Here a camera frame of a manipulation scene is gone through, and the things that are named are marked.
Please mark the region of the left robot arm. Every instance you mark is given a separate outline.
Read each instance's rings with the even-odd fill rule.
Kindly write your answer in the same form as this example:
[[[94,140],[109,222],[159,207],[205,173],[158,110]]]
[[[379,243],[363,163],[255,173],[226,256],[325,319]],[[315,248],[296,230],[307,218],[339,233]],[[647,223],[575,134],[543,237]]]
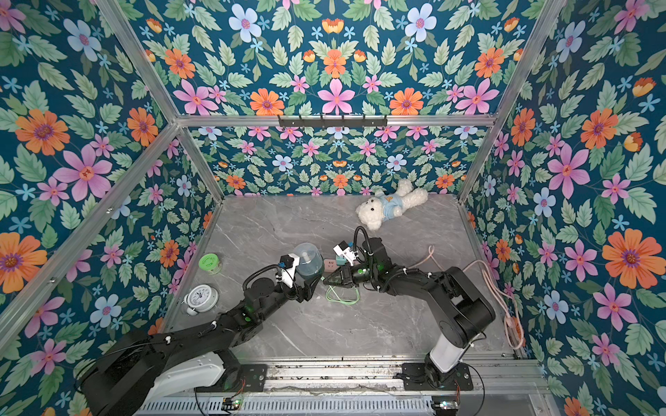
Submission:
[[[322,274],[302,278],[288,286],[278,276],[298,277],[278,265],[269,265],[243,282],[244,298],[208,323],[175,332],[150,335],[141,330],[125,334],[86,369],[77,381],[93,415],[132,415],[140,409],[157,378],[174,367],[207,353],[220,355],[250,341],[263,322],[289,301],[312,299]]]

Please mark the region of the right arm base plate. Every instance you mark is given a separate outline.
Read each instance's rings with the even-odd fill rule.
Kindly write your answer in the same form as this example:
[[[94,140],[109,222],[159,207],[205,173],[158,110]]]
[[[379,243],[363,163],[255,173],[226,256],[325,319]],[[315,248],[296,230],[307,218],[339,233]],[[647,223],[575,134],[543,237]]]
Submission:
[[[459,363],[448,373],[442,373],[434,364],[404,363],[401,371],[395,375],[407,391],[457,391],[473,390],[470,368]]]

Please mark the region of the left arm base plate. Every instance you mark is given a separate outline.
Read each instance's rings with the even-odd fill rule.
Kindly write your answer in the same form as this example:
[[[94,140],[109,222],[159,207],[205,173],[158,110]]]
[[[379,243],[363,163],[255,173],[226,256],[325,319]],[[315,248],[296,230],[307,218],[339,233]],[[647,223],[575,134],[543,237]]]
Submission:
[[[227,392],[263,392],[267,372],[268,366],[265,364],[241,364],[225,372],[222,386]]]

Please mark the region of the pink power strip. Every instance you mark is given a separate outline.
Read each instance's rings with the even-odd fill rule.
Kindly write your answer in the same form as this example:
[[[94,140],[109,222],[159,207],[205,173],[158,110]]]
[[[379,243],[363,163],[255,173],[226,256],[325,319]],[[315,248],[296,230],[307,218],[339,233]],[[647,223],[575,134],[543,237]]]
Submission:
[[[333,273],[338,268],[338,262],[336,259],[325,259],[323,265],[325,274]]]

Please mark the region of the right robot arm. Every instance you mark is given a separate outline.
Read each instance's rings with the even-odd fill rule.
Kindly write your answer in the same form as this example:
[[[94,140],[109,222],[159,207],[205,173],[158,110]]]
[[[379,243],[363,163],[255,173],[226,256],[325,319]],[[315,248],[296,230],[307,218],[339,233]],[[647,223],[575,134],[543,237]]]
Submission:
[[[370,237],[362,226],[355,229],[352,244],[342,242],[336,253],[345,258],[345,263],[324,276],[324,285],[331,289],[364,286],[380,294],[420,299],[435,319],[441,335],[424,359],[423,369],[412,374],[404,370],[397,378],[412,386],[443,389],[468,374],[462,358],[477,339],[485,336],[496,313],[463,269],[426,272],[417,266],[398,265],[389,257],[383,241]]]

